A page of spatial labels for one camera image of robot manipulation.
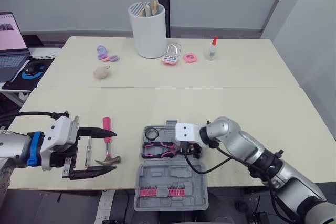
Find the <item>laptop screen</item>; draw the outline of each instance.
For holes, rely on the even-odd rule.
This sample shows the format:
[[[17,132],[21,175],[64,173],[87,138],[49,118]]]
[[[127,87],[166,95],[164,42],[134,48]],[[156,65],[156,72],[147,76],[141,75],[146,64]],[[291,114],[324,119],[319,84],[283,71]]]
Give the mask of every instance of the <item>laptop screen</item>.
[[[13,14],[0,13],[0,51],[26,48]]]

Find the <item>laptop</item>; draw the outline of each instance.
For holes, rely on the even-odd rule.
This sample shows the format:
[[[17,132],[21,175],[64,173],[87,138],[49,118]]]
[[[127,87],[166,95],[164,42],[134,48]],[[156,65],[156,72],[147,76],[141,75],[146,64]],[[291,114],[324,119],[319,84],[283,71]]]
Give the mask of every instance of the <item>laptop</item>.
[[[0,13],[0,82],[10,81],[30,52],[13,13]]]

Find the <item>white pen holder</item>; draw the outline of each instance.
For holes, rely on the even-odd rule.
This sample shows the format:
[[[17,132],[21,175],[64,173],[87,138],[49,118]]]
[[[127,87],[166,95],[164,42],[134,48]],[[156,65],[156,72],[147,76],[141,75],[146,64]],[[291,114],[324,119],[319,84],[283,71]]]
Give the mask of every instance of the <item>white pen holder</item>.
[[[167,51],[166,22],[164,7],[157,5],[154,16],[139,16],[143,10],[141,2],[128,8],[128,14],[133,30],[135,49],[144,58],[158,58]]]

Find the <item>computer mouse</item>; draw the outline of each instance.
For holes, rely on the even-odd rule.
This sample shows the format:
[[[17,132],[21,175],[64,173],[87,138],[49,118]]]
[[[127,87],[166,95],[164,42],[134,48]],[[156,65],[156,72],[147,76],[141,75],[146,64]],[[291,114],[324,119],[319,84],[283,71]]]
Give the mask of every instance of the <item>computer mouse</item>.
[[[25,66],[25,73],[28,76],[32,76],[36,73],[39,72],[40,67],[43,66],[41,61],[33,61],[33,62],[29,62],[26,66]]]

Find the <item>screwdriver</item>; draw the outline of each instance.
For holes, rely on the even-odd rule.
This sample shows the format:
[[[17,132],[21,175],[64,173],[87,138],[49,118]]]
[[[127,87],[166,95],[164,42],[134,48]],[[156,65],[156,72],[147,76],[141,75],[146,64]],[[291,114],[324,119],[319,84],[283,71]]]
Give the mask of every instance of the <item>screwdriver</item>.
[[[91,136],[89,136],[88,146],[86,146],[86,156],[85,156],[85,166],[84,168],[89,168],[91,166]]]

